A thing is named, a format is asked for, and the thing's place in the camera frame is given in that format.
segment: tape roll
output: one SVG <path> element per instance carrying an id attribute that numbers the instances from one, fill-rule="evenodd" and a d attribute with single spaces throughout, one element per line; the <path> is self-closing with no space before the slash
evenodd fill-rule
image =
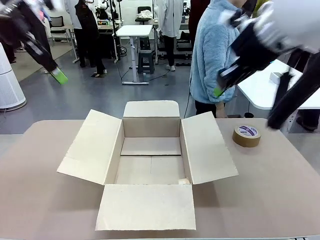
<path id="1" fill-rule="evenodd" d="M 240 125 L 234 128 L 232 139 L 236 144 L 242 147 L 254 148 L 258 146 L 261 134 L 254 126 Z"/>

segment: white sneaker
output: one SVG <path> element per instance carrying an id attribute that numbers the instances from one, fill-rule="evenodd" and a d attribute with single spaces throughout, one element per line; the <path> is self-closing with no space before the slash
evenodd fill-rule
<path id="1" fill-rule="evenodd" d="M 169 64 L 165 66 L 165 69 L 170 70 L 171 72 L 174 72 L 176 70 L 175 65 L 170 66 Z"/>

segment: brown tabletop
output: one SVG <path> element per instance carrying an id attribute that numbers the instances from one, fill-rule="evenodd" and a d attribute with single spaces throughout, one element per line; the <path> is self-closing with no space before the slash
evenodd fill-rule
<path id="1" fill-rule="evenodd" d="M 218 119 L 239 176 L 193 186 L 197 230 L 95 231 L 103 186 L 56 172 L 82 120 L 33 124 L 0 159 L 0 238 L 281 238 L 320 234 L 320 176 L 264 119 Z M 232 140 L 258 127 L 258 147 Z"/>

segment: cardboard box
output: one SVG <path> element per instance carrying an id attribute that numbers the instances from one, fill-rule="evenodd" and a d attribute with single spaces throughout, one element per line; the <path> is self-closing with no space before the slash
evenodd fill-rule
<path id="1" fill-rule="evenodd" d="M 96 230 L 195 230 L 192 184 L 238 175 L 213 114 L 175 101 L 91 110 L 57 171 L 104 185 Z"/>

